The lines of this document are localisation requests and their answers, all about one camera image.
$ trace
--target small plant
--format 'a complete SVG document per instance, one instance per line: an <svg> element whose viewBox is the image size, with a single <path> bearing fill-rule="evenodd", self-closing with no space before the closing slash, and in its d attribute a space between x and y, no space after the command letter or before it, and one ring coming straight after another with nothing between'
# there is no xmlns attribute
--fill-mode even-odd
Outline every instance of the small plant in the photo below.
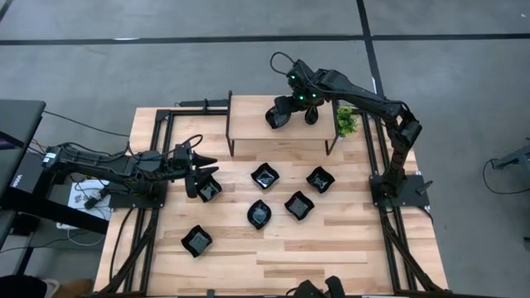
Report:
<svg viewBox="0 0 530 298"><path fill-rule="evenodd" d="M353 115L352 107L339 107L337 122L339 123L339 136L346 137L352 132L357 132L357 118Z"/></svg>

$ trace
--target metal bracket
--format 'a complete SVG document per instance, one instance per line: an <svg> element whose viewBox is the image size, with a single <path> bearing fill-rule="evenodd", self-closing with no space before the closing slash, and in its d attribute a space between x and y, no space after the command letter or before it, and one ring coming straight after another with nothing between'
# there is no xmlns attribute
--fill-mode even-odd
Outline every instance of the metal bracket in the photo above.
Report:
<svg viewBox="0 0 530 298"><path fill-rule="evenodd" d="M407 175L407 182L397 198L389 199L378 192L378 184L383 180L380 175L370 176L369 183L372 190L373 205L377 207L428 206L429 197L425 188L426 183L421 175Z"/></svg>

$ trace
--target floor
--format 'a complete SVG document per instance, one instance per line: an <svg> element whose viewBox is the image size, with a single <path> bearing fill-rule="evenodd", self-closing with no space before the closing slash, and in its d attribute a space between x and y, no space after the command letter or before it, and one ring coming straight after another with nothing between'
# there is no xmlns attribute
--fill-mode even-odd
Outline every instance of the floor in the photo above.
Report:
<svg viewBox="0 0 530 298"><path fill-rule="evenodd" d="M482 169L488 159L528 144L530 36L503 38L530 32L530 2L365 0L375 69L361 38L368 28L359 17L360 0L2 1L10 5L0 9L0 98L45 100L49 111L116 132L130 129L136 107L221 99L228 89L287 93L284 79L268 67L276 50L314 68L342 71L367 89L373 89L374 77L378 92L382 82L384 94L406 101L423 124L415 152L423 175L434 180L429 195L450 288L527 296L528 193L488 192ZM470 34L474 40L376 38L430 34ZM274 35L313 38L231 38ZM223 38L180 38L193 36ZM140 37L149 39L115 40ZM125 146L123 139L47 116L36 139L104 151ZM486 175L496 190L528 187L517 168ZM95 276L97 252L48 251L36 254L28 272L59 280L81 271ZM0 255L2 264L11 259ZM73 263L83 266L74 271L68 267Z"/></svg>

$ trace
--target wire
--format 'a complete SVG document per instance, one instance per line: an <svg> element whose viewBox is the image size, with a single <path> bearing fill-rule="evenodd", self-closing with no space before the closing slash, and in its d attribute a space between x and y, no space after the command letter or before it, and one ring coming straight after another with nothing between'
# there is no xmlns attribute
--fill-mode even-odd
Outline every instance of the wire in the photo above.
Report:
<svg viewBox="0 0 530 298"><path fill-rule="evenodd" d="M122 158L123 156L125 156L125 152L127 151L127 149L125 149L123 151L120 151L120 152L117 152L117 153L114 153L114 154L110 154L110 153L103 152L103 151L95 151L95 150L89 149L87 147L83 147L80 144L73 143L73 142L66 142L66 143L62 143L62 144L59 145L59 147L61 147L61 148L63 148L65 150L66 154L68 154L69 156L75 157L75 158L78 157L77 156L77 152L79 152L79 150L73 148L71 146L71 144L74 144L77 147L81 147L81 148L85 149L86 151L90 151L90 152L98 153L98 154L104 154L104 155L106 155L108 157L112 157L112 158L109 158L109 159L94 159L94 158L82 157L83 159L88 160L88 161L97 161L97 162L101 162L101 163L116 161L116 160Z"/></svg>
<svg viewBox="0 0 530 298"><path fill-rule="evenodd" d="M35 149L35 148L28 147L27 149L29 149L29 150L33 150L36 154L38 154L38 155L40 155L40 156L43 156L43 157L44 157L44 155L45 155L45 154L43 154L42 152L38 151L38 150Z"/></svg>
<svg viewBox="0 0 530 298"><path fill-rule="evenodd" d="M287 293L285 293L285 296L289 296L289 294L291 294L293 291L296 291L296 289L298 288L296 287L296 288L290 289L289 291L287 291Z"/></svg>
<svg viewBox="0 0 530 298"><path fill-rule="evenodd" d="M127 219L129 218L129 215L131 215L132 211L133 208L131 208L127 212L127 214L125 214L125 218L122 221L122 225L119 227L118 236L116 237L116 244L114 244L113 256L110 259L110 271L108 272L108 282L111 282L113 279L114 258L116 258L116 251L118 250L119 239L122 237L123 227L125 226L125 223L127 222Z"/></svg>
<svg viewBox="0 0 530 298"><path fill-rule="evenodd" d="M101 213L101 216L103 216L103 219L107 220L107 219L105 218L105 214L103 213L103 211L101 211L101 209L100 209L99 207L95 207L95 206L94 206L94 208L96 208L96 209ZM93 246L96 246L96 245L100 244L100 243L103 241L103 239L105 239L105 235L103 235L103 236L101 236L101 238L100 238L98 241L96 241L96 242L94 242L94 243L79 243L79 242L75 241L74 239L72 239L72 237L70 236L70 229L67 229L67 230L66 230L66 237L67 237L68 240L70 240L70 242L72 242L73 244L77 244L77 245L79 245L79 246L83 246L83 247L93 247Z"/></svg>
<svg viewBox="0 0 530 298"><path fill-rule="evenodd" d="M527 192L530 190L530 188L525 189L525 190L510 191L510 192L501 192L497 190L492 190L491 187L489 187L488 185L488 181L486 181L486 166L488 166L488 163L491 163L491 167L494 167L494 161L496 160L497 160L496 158L492 158L489 161L486 161L486 163L484 164L484 168L482 168L482 180L484 181L484 185L486 185L489 191L497 195L515 195L515 194L521 194L523 192Z"/></svg>
<svg viewBox="0 0 530 298"><path fill-rule="evenodd" d="M278 73L280 75L287 75L287 73L284 73L283 71L275 69L274 65L272 65L272 61L274 60L274 57L276 57L276 55L282 55L282 56L288 58L289 61L291 61L291 63L293 63L293 64L295 64L295 61L291 57L289 57L288 54L280 52L280 51L275 52L274 54L272 54L271 59L268 61L268 64L271 66L272 71L274 71L275 73Z"/></svg>
<svg viewBox="0 0 530 298"><path fill-rule="evenodd" d="M87 147L85 147L85 146L82 146L82 145L80 145L80 144L78 144L78 143L76 143L76 142L64 142L64 143L60 144L59 146L61 146L61 147L65 147L65 146L70 146L70 147L72 147L72 146L77 146L77 147L79 147L79 148L83 148L83 149L85 149L86 151L93 152L93 153L98 153L98 154L104 154L104 155L106 155L106 156L115 156L115 155L121 153L121 152L119 152L119 153L116 153L116 154L110 154L110 153L103 152L103 151L95 151L95 150L92 150L92 149L87 148Z"/></svg>
<svg viewBox="0 0 530 298"><path fill-rule="evenodd" d="M72 236L70 238L75 238L75 237L78 237L78 236L86 235L88 233L90 233L90 232L78 233L77 235L74 235L74 236ZM45 248L45 247L47 247L48 245L50 245L52 243L56 243L56 242L59 242L59 241L68 241L68 240L69 240L68 238L56 239L56 240L50 241L50 242L48 242L48 243L46 243L44 245L31 247L31 248L33 248L33 249L35 249L35 248ZM24 249L24 248L29 248L29 246L19 247L19 248L9 248L9 249L6 249L4 251L1 251L0 254L5 253L5 252L9 252L9 251L12 251L12 250Z"/></svg>
<svg viewBox="0 0 530 298"><path fill-rule="evenodd" d="M56 116L56 117L59 117L59 118L63 118L64 120L68 120L68 121L71 121L73 123L76 123L76 124L79 124L81 126L84 126L84 127L88 127L88 128L91 128L91 129L94 129L95 131L98 131L98 132L104 132L104 133L108 133L108 134L111 134L111 135L114 135L114 136L119 136L119 137L130 137L129 135L126 135L126 134L122 134L122 133L117 133L117 132L110 132L110 131L106 131L104 129L99 129L99 128L96 128L96 127L92 127L88 124L84 124L84 123L81 123L79 121L76 121L74 119L71 119L71 118L68 118L68 117L65 117L65 116L62 116L62 115L59 115L57 113L52 113L52 112L48 112L48 111L44 111L44 113L47 113L47 114L50 114L50 115L53 115L53 116Z"/></svg>
<svg viewBox="0 0 530 298"><path fill-rule="evenodd" d="M434 223L434 219L432 218L432 214L431 212L427 211L425 209L425 207L421 207L421 206L417 206L421 211L423 211L423 213L427 214L427 216L429 217L429 219L431 219L431 222Z"/></svg>
<svg viewBox="0 0 530 298"><path fill-rule="evenodd" d="M194 138L197 138L197 137L199 137L200 139L199 139L199 141L197 141L197 143L195 143L195 144L193 144L193 145L191 146L191 148L193 149L193 148L199 146L199 144L202 142L202 139L204 138L203 135L201 135L201 134L196 134L196 135L194 135L194 136L188 137L188 138L185 139L181 144L177 145L174 149L172 149L172 150L170 150L170 151L168 151L168 152L161 153L161 154L159 154L158 156L149 157L149 158L145 158L145 159L143 159L143 158L137 159L137 158L135 157L135 159L136 159L137 161L152 161L152 160L155 160L155 159L157 159L157 158L159 158L159 157L167 156L167 155L173 153L174 151L176 151L178 148L184 146L184 144L186 144L187 142L190 142L191 140L193 140Z"/></svg>

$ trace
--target black cable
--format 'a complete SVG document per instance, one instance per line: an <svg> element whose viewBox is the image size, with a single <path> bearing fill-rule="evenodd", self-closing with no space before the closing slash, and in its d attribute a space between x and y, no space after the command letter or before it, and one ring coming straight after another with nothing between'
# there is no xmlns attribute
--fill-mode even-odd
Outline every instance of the black cable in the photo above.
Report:
<svg viewBox="0 0 530 298"><path fill-rule="evenodd" d="M110 271L108 273L108 282L111 282L113 279L114 258L116 258L116 251L118 250L119 239L122 237L123 227L125 226L125 223L127 222L127 219L129 218L129 215L131 215L132 211L133 208L131 208L127 212L127 214L125 214L125 218L122 221L122 225L119 227L118 236L116 237L116 244L114 244L113 256L110 259Z"/></svg>
<svg viewBox="0 0 530 298"><path fill-rule="evenodd" d="M100 163L116 161L116 160L122 158L123 156L125 156L125 152L127 151L127 149L125 149L123 151L120 151L120 152L117 152L117 153L114 153L114 154L110 154L110 153L103 152L103 151L95 151L95 150L89 149L87 147L83 147L80 144L73 143L73 142L66 142L66 143L62 143L62 144L59 145L59 147L63 148L63 150L65 151L66 154L68 154L69 156L75 157L75 158L78 157L76 155L76 153L79 150L73 148L70 144L74 144L77 147L81 147L81 148L85 149L86 151L90 151L90 152L98 153L98 154L104 154L104 155L107 155L108 157L110 157L109 159L94 159L94 158L83 157L83 159L85 159L87 161L97 161L97 162L100 162Z"/></svg>
<svg viewBox="0 0 530 298"><path fill-rule="evenodd" d="M272 71L274 71L275 73L278 73L280 75L287 75L287 73L284 73L284 72L282 72L280 70L275 69L274 65L272 65L272 61L274 60L274 57L276 57L276 55L282 55L282 56L288 58L289 61L291 61L291 63L293 63L293 64L295 64L295 61L291 57L289 57L288 54L280 52L280 51L275 52L274 54L272 54L271 59L268 61L268 64L271 66Z"/></svg>
<svg viewBox="0 0 530 298"><path fill-rule="evenodd" d="M484 164L484 168L482 168L482 180L484 181L484 185L486 185L489 191L497 195L515 195L515 194L521 194L523 192L527 192L530 190L530 188L525 189L525 190L519 190L519 191L511 191L511 192L501 192L497 190L492 190L491 187L489 187L488 185L488 181L486 181L486 166L488 166L488 163L491 163L491 166L493 167L494 166L493 161L496 161L496 160L497 160L496 158L492 158L489 161L486 161L486 163Z"/></svg>
<svg viewBox="0 0 530 298"><path fill-rule="evenodd" d="M173 153L174 151L176 151L178 148L182 147L182 146L183 146L184 144L186 144L187 142L190 142L191 140L193 140L194 138L197 138L197 137L200 138L199 141L197 141L197 143L195 143L195 144L193 144L193 145L191 146L191 148L195 148L195 147L199 146L199 144L202 142L202 139L204 138L203 135L201 135L201 134L196 134L196 135L194 135L194 136L192 136L192 137L188 137L188 138L185 139L181 144L179 144L179 145L176 146L174 149L172 149L172 150L170 150L170 151L168 151L168 152L164 152L164 153L161 153L161 154L158 155L158 156L154 156L154 157L150 157L150 158L145 158L145 159L140 158L140 159L137 159L137 161L152 161L152 160L157 159L157 158L159 158L159 157L167 156L167 155Z"/></svg>
<svg viewBox="0 0 530 298"><path fill-rule="evenodd" d="M289 296L289 294L291 294L293 291L296 291L296 289L298 288L296 287L296 288L290 289L289 291L287 291L287 293L285 293L285 296Z"/></svg>
<svg viewBox="0 0 530 298"><path fill-rule="evenodd" d="M46 154L46 146L41 145L36 139L32 139L31 142L35 143L42 150L42 153Z"/></svg>
<svg viewBox="0 0 530 298"><path fill-rule="evenodd" d="M77 236L82 236L82 235L86 235L90 232L84 232L84 233L78 233L77 235L74 235L74 236L71 236L70 238L75 238ZM44 245L41 245L41 246L36 246L36 247L32 247L32 248L45 248L47 247L48 245L52 244L52 243L56 243L56 242L59 242L59 241L68 241L69 239L68 238L62 238L62 239L56 239L56 240L53 240L53 241L50 241ZM29 246L25 246L25 247L19 247L19 248L9 248L9 249L6 249L4 251L1 251L0 254L2 253L5 253L5 252L9 252L11 250L16 250L16 249L24 249L24 248L29 248Z"/></svg>
<svg viewBox="0 0 530 298"><path fill-rule="evenodd" d="M90 126L88 124L81 123L79 121L76 121L74 119L71 119L71 118L56 114L56 113L52 113L52 112L48 112L48 111L44 111L44 113L47 113L47 114L50 114L50 115L53 115L53 116L56 116L56 117L59 117L59 118L63 118L64 120L68 120L68 121L71 121L73 123L79 124L81 126L94 129L95 131L98 131L98 132L104 132L104 133L108 133L108 134L111 134L111 135L114 135L114 136L119 136L119 137L130 137L129 135L126 135L126 134L117 133L117 132L110 132L110 131L106 131L104 129L99 129L99 128L96 128L96 127L92 127L92 126Z"/></svg>
<svg viewBox="0 0 530 298"><path fill-rule="evenodd" d="M80 144L78 144L76 142L64 142L64 143L60 144L59 146L61 146L61 147L63 147L63 146L70 146L70 147L77 146L79 148L85 149L86 151L93 152L93 153L98 153L98 154L104 154L106 156L115 156L115 155L117 155L117 154L110 154L110 153L103 152L103 151L95 151L95 150L92 150L92 149L87 148L85 146L82 146L82 145L80 145Z"/></svg>
<svg viewBox="0 0 530 298"><path fill-rule="evenodd" d="M418 207L421 211L423 211L423 213L427 214L427 216L429 217L429 219L431 219L431 221L434 223L434 219L432 218L432 214L431 214L429 211L425 210L424 207L421 207L421 206L417 206L417 207Z"/></svg>
<svg viewBox="0 0 530 298"><path fill-rule="evenodd" d="M42 157L44 157L44 155L45 155L45 154L43 154L42 152L38 151L38 150L35 149L35 148L28 147L27 149L28 149L28 150L33 150L36 154L38 154L38 155L40 155L40 156L42 156Z"/></svg>

